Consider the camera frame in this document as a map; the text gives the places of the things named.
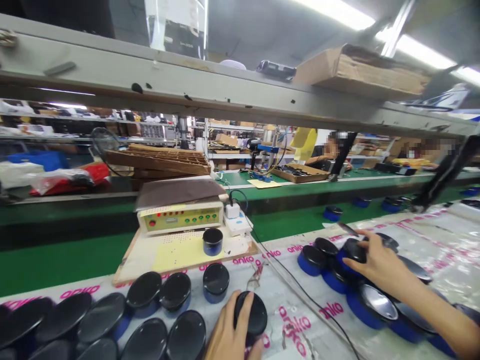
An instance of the white plug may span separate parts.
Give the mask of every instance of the white plug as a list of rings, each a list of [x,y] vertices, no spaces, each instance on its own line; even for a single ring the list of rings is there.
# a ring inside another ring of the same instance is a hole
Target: white plug
[[[233,205],[228,204],[225,206],[225,214],[227,219],[235,219],[240,216],[240,205],[234,203]]]

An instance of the plastic bag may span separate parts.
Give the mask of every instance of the plastic bag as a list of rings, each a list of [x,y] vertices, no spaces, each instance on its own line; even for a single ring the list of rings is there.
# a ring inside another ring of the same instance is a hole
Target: plastic bag
[[[0,162],[0,182],[4,189],[20,188],[29,186],[32,179],[38,173],[43,173],[42,165],[32,162],[12,163],[10,161]]]

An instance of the metal shelf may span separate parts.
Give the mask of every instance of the metal shelf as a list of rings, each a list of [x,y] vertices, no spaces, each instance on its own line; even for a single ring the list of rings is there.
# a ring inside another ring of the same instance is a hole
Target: metal shelf
[[[0,49],[0,98],[409,137],[478,132],[476,122],[446,114],[274,80],[256,71],[14,16],[1,14],[0,24],[17,33],[18,43]],[[46,75],[52,66],[68,62],[76,66]],[[132,84],[141,93],[132,91]]]

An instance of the human hand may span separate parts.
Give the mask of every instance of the human hand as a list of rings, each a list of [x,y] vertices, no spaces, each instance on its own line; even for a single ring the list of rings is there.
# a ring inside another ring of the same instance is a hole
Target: human hand
[[[234,329],[235,303],[240,290],[235,290],[226,305],[221,309],[220,317],[211,333],[205,360],[244,360],[245,341],[249,326],[250,310],[254,302],[254,293],[250,292],[243,303]],[[259,339],[252,347],[248,360],[260,360],[264,343]]]
[[[368,237],[369,241],[357,244],[367,249],[366,263],[359,263],[349,258],[343,259],[343,262],[350,268],[400,301],[403,301],[406,296],[406,290],[424,286],[393,250],[383,246],[382,238],[379,235],[366,230],[355,231]]]

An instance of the blue plastic bin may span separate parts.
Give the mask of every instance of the blue plastic bin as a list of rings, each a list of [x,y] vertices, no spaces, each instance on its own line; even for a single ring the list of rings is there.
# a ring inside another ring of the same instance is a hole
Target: blue plastic bin
[[[14,164],[30,162],[42,165],[46,172],[57,169],[70,169],[69,162],[67,161],[65,154],[60,151],[21,152],[18,154],[9,155],[6,158],[9,162]]]

